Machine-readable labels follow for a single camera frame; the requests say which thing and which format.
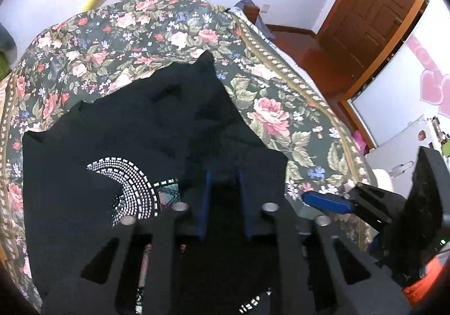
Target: wooden bed frame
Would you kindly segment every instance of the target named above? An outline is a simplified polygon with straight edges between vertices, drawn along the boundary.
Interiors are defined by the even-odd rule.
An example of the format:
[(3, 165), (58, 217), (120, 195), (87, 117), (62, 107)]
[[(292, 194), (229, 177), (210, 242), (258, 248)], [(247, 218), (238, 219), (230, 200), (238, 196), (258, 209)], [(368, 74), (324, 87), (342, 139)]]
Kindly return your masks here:
[(244, 14), (245, 16), (248, 18), (248, 20), (255, 24), (256, 20), (258, 19), (259, 16), (259, 7), (258, 6), (244, 6)]

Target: electrical outlet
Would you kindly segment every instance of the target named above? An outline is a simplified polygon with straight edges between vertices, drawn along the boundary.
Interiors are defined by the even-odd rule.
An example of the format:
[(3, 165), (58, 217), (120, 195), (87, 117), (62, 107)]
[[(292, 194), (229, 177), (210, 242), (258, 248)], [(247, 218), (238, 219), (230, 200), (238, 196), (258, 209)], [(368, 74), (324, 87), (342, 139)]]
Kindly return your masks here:
[(270, 7), (270, 6), (271, 6), (270, 4), (263, 4), (263, 5), (261, 6), (260, 12), (261, 12), (261, 13), (267, 13), (267, 11), (269, 10), (269, 7)]

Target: wooden floor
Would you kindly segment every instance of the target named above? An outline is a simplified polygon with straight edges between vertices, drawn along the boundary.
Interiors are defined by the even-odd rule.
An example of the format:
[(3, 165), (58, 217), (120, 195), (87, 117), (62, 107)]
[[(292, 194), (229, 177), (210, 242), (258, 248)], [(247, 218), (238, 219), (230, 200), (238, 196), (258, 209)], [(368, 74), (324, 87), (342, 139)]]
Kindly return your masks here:
[(272, 33), (275, 35), (273, 43), (308, 72), (330, 107), (353, 133), (355, 127), (339, 103), (339, 99), (355, 82), (350, 73), (335, 63), (310, 35), (280, 31)]

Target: black device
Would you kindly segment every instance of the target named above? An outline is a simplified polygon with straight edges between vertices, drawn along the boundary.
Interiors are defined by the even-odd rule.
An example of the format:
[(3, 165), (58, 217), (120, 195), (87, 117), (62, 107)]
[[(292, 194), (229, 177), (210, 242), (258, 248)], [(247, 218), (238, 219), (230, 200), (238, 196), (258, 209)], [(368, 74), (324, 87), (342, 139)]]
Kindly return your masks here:
[[(420, 148), (413, 188), (406, 201), (366, 185), (357, 185), (346, 197), (316, 192), (303, 195), (307, 202), (311, 203), (311, 198), (316, 200), (316, 207), (320, 207), (318, 202), (325, 202), (328, 209), (335, 206), (342, 212), (347, 207), (363, 219), (366, 217), (380, 231), (378, 247), (372, 249), (375, 256), (379, 255), (375, 260), (359, 251), (328, 216), (318, 216), (314, 221), (297, 217), (283, 192), (254, 197), (262, 203), (258, 213), (247, 210), (243, 204), (242, 230), (249, 242), (258, 241), (260, 245), (261, 238), (275, 236), (276, 241), (266, 240), (266, 244), (278, 249), (280, 282), (271, 289), (272, 296), (266, 301), (279, 304), (253, 307), (255, 314), (268, 309), (272, 309), (272, 314), (278, 309), (284, 315), (410, 314), (402, 287), (417, 278), (419, 269), (437, 253), (442, 240), (449, 238), (450, 174), (444, 171), (442, 158), (435, 153)], [(249, 185), (260, 178), (251, 172), (247, 175), (245, 170), (240, 173), (243, 202), (250, 198), (245, 197)], [(131, 218), (131, 225), (106, 229), (104, 243), (99, 243), (92, 262), (97, 266), (74, 264), (73, 271), (44, 299), (42, 315), (127, 313), (118, 311), (115, 304), (121, 289), (134, 286), (124, 281), (135, 278), (138, 269), (131, 276), (129, 270), (123, 269), (130, 246), (142, 238), (152, 241), (143, 315), (175, 314), (175, 242), (186, 235), (201, 237), (204, 225), (214, 220), (205, 209), (210, 194), (208, 189), (191, 191), (183, 198), (184, 202), (164, 214), (136, 222)], [(86, 279), (89, 275), (81, 275), (100, 270), (100, 263), (110, 263), (109, 275), (103, 281), (95, 283)]]

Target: decorative border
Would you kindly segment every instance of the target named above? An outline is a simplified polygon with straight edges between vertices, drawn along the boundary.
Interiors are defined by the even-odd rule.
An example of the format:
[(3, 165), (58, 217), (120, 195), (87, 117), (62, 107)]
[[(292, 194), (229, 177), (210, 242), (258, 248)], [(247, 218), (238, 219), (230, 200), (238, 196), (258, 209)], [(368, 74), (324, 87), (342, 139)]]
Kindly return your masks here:
[(17, 71), (20, 67), (16, 67), (14, 72), (12, 72), (7, 78), (9, 78), (8, 82), (4, 86), (4, 100), (2, 102), (2, 114), (0, 120), (0, 198), (5, 201), (5, 204), (1, 204), (1, 225), (0, 232), (2, 237), (0, 238), (0, 245), (2, 245), (5, 250), (6, 255), (6, 267), (11, 275), (12, 280), (16, 285), (19, 283), (19, 279), (17, 277), (16, 270), (14, 265), (11, 264), (11, 261), (16, 260), (19, 257), (19, 250), (17, 249), (17, 244), (14, 235), (13, 229), (13, 219), (10, 211), (10, 201), (8, 195), (8, 186), (7, 186), (7, 177), (6, 177), (6, 149), (9, 141), (9, 131), (10, 131), (10, 120), (12, 107), (17, 99), (16, 90), (14, 87), (15, 81), (17, 79)]

